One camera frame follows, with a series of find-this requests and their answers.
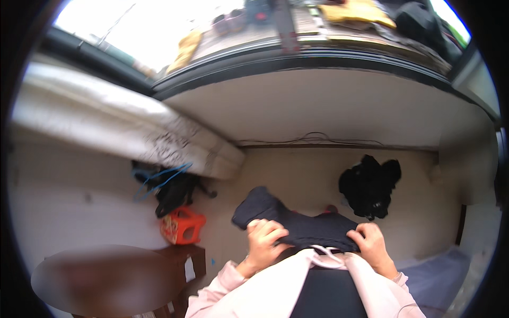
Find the pink hoodie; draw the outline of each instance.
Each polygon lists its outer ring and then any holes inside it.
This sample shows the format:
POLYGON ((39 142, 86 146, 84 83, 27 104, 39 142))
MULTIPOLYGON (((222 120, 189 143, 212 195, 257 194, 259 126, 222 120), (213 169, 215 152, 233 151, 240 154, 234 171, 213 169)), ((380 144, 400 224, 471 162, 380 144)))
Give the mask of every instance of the pink hoodie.
POLYGON ((377 274, 359 255, 318 255, 305 249, 246 279, 226 263, 208 287, 189 297, 186 318, 198 317, 289 317, 297 302, 308 270, 313 266, 348 270, 369 318, 425 317, 408 292, 408 277, 393 280, 377 274))

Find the yellow cloth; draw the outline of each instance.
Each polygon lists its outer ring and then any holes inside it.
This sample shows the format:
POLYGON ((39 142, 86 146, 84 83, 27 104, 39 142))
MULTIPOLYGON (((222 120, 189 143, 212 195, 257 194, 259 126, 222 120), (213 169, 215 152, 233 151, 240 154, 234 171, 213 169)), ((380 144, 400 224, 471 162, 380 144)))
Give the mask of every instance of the yellow cloth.
POLYGON ((372 0, 346 0, 343 5, 319 5, 330 22, 364 21, 375 22, 396 28, 396 24, 372 0))
POLYGON ((168 66, 166 69, 166 74, 187 66, 191 61, 192 55, 198 48, 201 40, 202 32, 198 29, 192 30, 187 36, 180 40, 179 55, 177 55, 175 61, 170 66, 168 66))

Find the hand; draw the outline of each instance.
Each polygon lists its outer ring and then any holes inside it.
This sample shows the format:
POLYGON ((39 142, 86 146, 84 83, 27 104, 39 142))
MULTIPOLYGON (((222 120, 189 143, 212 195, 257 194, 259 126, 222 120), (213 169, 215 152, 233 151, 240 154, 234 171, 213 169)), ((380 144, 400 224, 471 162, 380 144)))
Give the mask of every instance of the hand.
POLYGON ((276 221, 253 220, 247 225, 247 238, 249 239, 249 255, 237 266, 237 271, 244 277, 250 278, 274 263, 276 258, 289 244, 274 243, 287 236, 288 230, 276 221))
POLYGON ((378 225, 361 223, 355 230, 347 232, 360 248, 360 256, 380 275, 393 279, 398 275, 394 262, 385 250, 385 241, 378 225))

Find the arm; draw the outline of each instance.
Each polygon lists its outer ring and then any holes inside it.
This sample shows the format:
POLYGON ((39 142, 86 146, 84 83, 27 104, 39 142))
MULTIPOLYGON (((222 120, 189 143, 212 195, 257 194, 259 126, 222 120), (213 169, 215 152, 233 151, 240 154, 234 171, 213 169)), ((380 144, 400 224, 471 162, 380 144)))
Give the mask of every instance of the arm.
POLYGON ((361 223, 355 230, 347 232, 360 249, 360 256, 380 275, 395 279, 399 273, 387 254, 385 241, 380 228, 375 223, 361 223))
POLYGON ((402 289, 401 292, 395 292, 394 296, 400 304, 406 304, 400 308, 398 317, 424 317, 420 308, 415 303, 412 295, 408 291, 406 281, 408 277, 398 272, 394 262, 389 257, 385 249, 385 241, 380 228, 375 223, 361 223, 355 230, 347 232, 347 236, 352 239, 360 249, 360 256, 380 275, 395 282, 402 289))
POLYGON ((233 261, 225 264, 209 286, 189 297, 186 318, 205 317, 209 310, 226 294, 242 285, 256 272, 269 267, 287 248, 288 244, 274 243, 288 230, 276 221, 253 220, 247 226, 249 255, 239 265, 233 261))

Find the person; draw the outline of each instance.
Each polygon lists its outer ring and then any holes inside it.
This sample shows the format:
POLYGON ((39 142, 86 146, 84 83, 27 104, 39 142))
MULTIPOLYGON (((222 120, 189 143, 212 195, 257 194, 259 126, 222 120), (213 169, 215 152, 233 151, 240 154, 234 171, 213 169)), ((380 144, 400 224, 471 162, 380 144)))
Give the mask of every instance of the person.
POLYGON ((424 317, 375 223, 347 232, 359 254, 313 245, 274 264, 291 247, 277 244, 288 234, 276 221, 249 223, 248 256, 238 265, 227 262, 208 287, 190 296, 186 318, 320 317, 339 310, 348 317, 424 317))

